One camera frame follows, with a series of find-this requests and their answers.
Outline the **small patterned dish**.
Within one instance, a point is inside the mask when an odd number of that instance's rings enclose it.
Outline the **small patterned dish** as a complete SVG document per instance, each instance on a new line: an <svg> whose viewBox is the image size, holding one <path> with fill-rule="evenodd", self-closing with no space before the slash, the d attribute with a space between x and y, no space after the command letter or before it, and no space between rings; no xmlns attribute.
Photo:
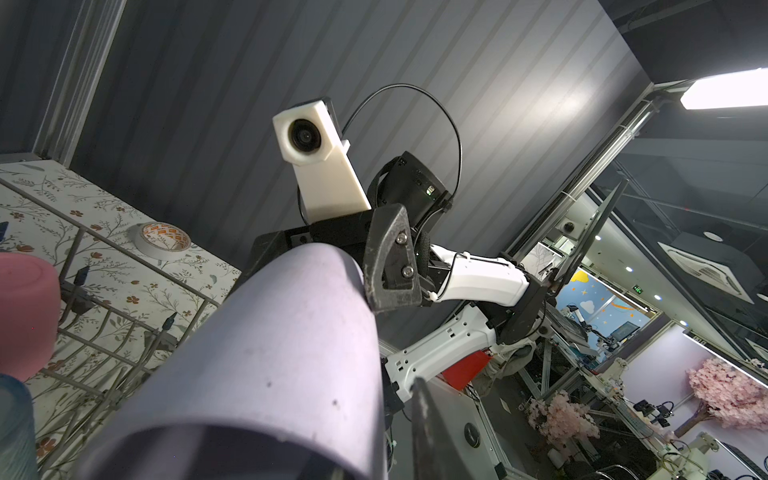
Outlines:
<svg viewBox="0 0 768 480"><path fill-rule="evenodd" d="M192 246L181 228L164 222L147 222L134 230L133 242L139 252L160 261L175 261Z"/></svg>

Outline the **lilac cup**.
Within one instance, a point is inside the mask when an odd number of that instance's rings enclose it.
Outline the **lilac cup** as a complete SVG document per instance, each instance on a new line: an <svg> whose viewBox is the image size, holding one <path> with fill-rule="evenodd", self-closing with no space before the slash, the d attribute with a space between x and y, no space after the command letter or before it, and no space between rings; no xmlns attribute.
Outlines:
<svg viewBox="0 0 768 480"><path fill-rule="evenodd" d="M356 262L298 247L247 280L80 454L78 479L383 479L375 317Z"/></svg>

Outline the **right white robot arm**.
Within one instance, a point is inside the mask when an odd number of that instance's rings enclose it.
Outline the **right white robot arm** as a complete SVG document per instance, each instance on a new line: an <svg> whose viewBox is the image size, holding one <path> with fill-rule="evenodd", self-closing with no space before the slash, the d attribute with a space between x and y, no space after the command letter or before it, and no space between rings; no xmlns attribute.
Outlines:
<svg viewBox="0 0 768 480"><path fill-rule="evenodd" d="M389 161L367 188L339 149L290 154L287 161L307 223L259 236L237 287L289 250L324 243L357 262L375 313L449 301L465 305L445 327L383 360L390 402L408 401L419 378L430 380L479 351L514 345L534 333L550 281L506 258L432 243L430 230L454 195L414 155L404 152Z"/></svg>

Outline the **clear blue cup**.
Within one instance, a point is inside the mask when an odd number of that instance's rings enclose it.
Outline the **clear blue cup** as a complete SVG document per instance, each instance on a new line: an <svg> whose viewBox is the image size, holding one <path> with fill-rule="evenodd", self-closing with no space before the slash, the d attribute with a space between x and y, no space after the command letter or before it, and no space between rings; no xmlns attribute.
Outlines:
<svg viewBox="0 0 768 480"><path fill-rule="evenodd" d="M33 402L19 380L1 375L1 478L38 479Z"/></svg>

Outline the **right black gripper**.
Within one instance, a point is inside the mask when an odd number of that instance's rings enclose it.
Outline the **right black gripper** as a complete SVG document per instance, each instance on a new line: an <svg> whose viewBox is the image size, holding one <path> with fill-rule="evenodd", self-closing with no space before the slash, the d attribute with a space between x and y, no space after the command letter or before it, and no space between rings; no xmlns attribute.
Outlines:
<svg viewBox="0 0 768 480"><path fill-rule="evenodd" d="M421 275L415 234L401 204L258 236L232 289L239 289L279 256L312 243L331 245L355 260L364 275L364 292L373 312L423 303L426 278Z"/></svg>

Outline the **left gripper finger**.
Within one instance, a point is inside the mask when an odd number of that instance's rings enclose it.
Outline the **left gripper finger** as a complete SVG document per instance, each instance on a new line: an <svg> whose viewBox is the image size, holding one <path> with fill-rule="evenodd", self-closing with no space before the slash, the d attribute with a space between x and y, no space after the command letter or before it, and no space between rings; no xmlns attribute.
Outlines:
<svg viewBox="0 0 768 480"><path fill-rule="evenodd" d="M472 475L451 439L427 382L416 378L411 393L414 478L471 479Z"/></svg>

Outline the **pink cup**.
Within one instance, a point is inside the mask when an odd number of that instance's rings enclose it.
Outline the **pink cup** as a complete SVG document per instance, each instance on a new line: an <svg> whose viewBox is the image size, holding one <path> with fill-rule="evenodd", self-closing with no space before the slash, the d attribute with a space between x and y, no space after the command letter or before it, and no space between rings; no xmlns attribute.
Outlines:
<svg viewBox="0 0 768 480"><path fill-rule="evenodd" d="M25 382L53 356L60 318L60 281L48 262L1 255L1 373Z"/></svg>

